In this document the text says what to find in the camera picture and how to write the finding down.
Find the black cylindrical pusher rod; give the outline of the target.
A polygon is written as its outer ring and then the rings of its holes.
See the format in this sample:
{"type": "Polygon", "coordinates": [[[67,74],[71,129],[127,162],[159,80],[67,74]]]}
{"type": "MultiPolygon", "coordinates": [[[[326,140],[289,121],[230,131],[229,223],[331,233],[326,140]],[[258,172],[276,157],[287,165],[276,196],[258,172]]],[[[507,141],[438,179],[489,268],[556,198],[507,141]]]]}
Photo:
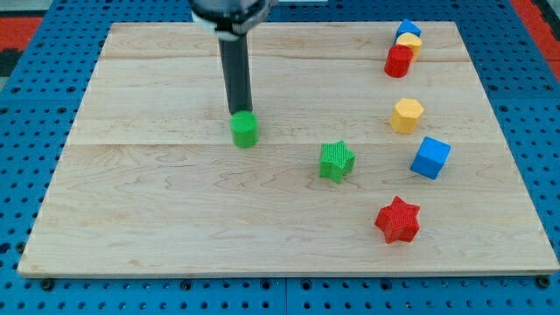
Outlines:
{"type": "Polygon", "coordinates": [[[220,59],[231,115],[253,110],[247,35],[236,40],[219,40],[220,59]]]}

